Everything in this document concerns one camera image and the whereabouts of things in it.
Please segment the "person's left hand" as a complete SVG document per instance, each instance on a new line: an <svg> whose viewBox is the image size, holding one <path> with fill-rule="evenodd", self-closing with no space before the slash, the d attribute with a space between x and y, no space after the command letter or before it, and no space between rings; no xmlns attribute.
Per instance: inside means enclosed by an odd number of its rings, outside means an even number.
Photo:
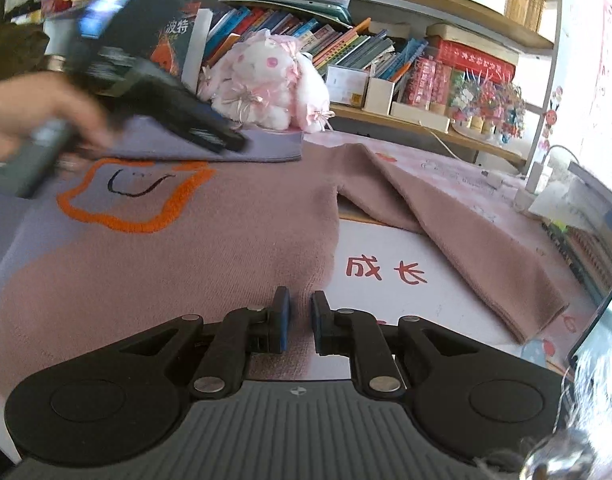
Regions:
<svg viewBox="0 0 612 480"><path fill-rule="evenodd" d="M82 142L61 155L58 167L75 172L95 152L112 148L115 136L104 108L59 73L26 74L0 81L0 162L6 162L27 138L52 119L63 119L79 132Z"/></svg>

